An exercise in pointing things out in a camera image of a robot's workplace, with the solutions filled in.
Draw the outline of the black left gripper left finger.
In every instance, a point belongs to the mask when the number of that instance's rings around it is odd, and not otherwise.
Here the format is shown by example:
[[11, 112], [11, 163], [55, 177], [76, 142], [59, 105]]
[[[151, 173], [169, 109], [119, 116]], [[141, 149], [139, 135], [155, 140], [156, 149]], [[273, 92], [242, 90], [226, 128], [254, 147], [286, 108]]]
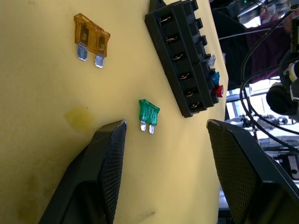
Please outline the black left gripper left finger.
[[41, 224], [112, 224], [121, 185], [127, 122], [99, 128], [69, 164]]

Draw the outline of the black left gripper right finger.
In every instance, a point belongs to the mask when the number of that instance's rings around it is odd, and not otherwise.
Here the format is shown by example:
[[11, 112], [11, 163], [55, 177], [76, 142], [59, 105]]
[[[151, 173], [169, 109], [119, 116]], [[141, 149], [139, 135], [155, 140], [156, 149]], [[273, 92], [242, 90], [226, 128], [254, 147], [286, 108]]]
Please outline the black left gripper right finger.
[[217, 176], [236, 224], [297, 224], [299, 188], [246, 130], [210, 119]]

